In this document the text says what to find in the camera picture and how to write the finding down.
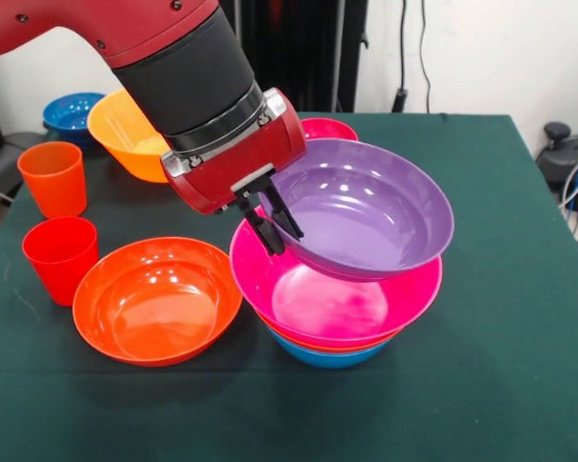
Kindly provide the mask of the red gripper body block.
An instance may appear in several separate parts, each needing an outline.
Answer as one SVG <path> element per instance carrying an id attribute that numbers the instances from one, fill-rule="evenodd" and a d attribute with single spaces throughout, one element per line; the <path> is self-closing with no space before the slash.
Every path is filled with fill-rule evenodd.
<path id="1" fill-rule="evenodd" d="M 173 154 L 166 157 L 166 177 L 176 193 L 196 211 L 210 215 L 235 199 L 231 187 L 259 170 L 280 172 L 305 152 L 298 114 L 285 111 L 252 135 L 208 161 L 190 167 Z"/>

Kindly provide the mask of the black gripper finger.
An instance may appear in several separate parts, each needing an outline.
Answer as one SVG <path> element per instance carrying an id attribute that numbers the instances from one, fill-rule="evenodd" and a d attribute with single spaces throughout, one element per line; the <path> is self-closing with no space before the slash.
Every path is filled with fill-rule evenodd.
<path id="1" fill-rule="evenodd" d="M 266 180 L 264 182 L 262 192 L 271 206 L 271 218 L 288 235 L 296 240 L 301 239 L 303 237 L 303 231 L 294 220 L 284 200 L 277 191 L 276 186 L 271 180 Z"/>
<path id="2" fill-rule="evenodd" d="M 262 207 L 254 205 L 247 197 L 243 196 L 238 196 L 235 204 L 244 215 L 258 240 L 264 245 L 267 253 L 270 256 L 282 255 L 285 251 L 285 244 Z"/>

